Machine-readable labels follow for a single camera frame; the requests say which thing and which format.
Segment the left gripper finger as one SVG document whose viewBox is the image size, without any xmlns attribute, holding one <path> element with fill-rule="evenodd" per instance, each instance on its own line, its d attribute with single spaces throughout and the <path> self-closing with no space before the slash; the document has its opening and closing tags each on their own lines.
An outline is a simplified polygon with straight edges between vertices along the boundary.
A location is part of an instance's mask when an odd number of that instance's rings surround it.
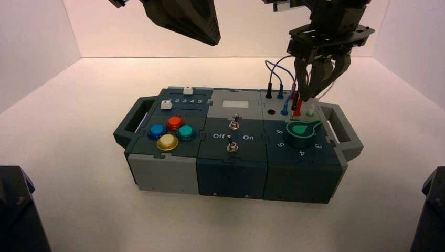
<svg viewBox="0 0 445 252">
<path fill-rule="evenodd" d="M 141 1 L 156 25 L 213 45 L 213 1 Z"/>
<path fill-rule="evenodd" d="M 207 11 L 205 21 L 206 21 L 206 36 L 209 40 L 209 44 L 216 46 L 219 44 L 221 39 L 221 34 L 219 30 L 218 19 L 216 15 L 216 9 L 214 1 L 205 1 L 205 9 Z"/>
</svg>

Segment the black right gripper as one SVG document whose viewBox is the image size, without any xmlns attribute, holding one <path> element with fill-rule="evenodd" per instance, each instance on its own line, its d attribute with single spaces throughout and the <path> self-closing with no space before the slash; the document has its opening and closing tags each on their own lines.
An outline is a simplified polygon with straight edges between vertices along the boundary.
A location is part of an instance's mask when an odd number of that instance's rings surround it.
<svg viewBox="0 0 445 252">
<path fill-rule="evenodd" d="M 306 7 L 311 12 L 309 24 L 289 31 L 288 53 L 296 57 L 296 81 L 303 101 L 315 98 L 349 68 L 350 54 L 338 53 L 365 45 L 375 32 L 360 24 L 368 4 L 370 1 L 290 1 L 291 8 Z"/>
</svg>

